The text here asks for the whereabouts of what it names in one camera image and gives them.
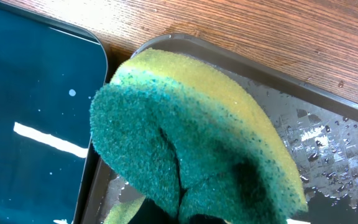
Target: gray tray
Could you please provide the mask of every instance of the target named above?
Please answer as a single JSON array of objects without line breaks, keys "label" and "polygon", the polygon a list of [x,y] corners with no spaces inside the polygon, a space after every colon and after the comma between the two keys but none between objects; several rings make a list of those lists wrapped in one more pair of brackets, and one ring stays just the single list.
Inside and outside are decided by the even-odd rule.
[{"label": "gray tray", "polygon": [[[210,64],[255,98],[301,174],[310,212],[294,219],[358,223],[358,104],[190,35],[154,38],[132,57],[147,48],[184,54]],[[108,169],[100,164],[101,169]],[[108,195],[120,195],[120,191],[110,187]],[[112,201],[110,198],[103,201],[113,204],[106,203]]]}]

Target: sponge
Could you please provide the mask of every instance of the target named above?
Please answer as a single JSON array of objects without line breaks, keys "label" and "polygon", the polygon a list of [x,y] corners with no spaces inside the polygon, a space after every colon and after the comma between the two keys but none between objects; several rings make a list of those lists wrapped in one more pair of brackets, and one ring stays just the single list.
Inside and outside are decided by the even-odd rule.
[{"label": "sponge", "polygon": [[213,67],[148,49],[91,105],[101,158],[180,223],[197,215],[286,223],[307,211],[299,173],[270,120]]}]

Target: green scrubbing surface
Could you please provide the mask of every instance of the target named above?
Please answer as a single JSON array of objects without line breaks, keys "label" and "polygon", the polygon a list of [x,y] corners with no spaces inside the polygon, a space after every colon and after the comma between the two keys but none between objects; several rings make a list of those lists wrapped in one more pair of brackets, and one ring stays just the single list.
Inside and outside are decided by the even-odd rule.
[{"label": "green scrubbing surface", "polygon": [[285,223],[307,210],[299,174],[268,117],[197,60],[148,49],[91,105],[96,151],[181,223]]}]

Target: green sponge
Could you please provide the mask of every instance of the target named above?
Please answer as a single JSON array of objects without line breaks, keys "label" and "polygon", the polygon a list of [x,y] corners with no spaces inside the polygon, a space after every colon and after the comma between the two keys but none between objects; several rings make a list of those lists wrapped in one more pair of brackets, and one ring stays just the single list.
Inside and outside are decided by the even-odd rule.
[{"label": "green sponge", "polygon": [[148,49],[91,105],[96,151],[180,223],[197,214],[286,223],[307,211],[299,173],[270,120],[230,78]]}]

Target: brown wooden surface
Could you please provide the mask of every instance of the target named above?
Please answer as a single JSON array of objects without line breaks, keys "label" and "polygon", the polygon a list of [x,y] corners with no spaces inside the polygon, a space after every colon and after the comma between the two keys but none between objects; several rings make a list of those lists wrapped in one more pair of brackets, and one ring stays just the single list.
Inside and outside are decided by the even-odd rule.
[{"label": "brown wooden surface", "polygon": [[358,0],[5,0],[129,55],[185,32],[358,103]]}]

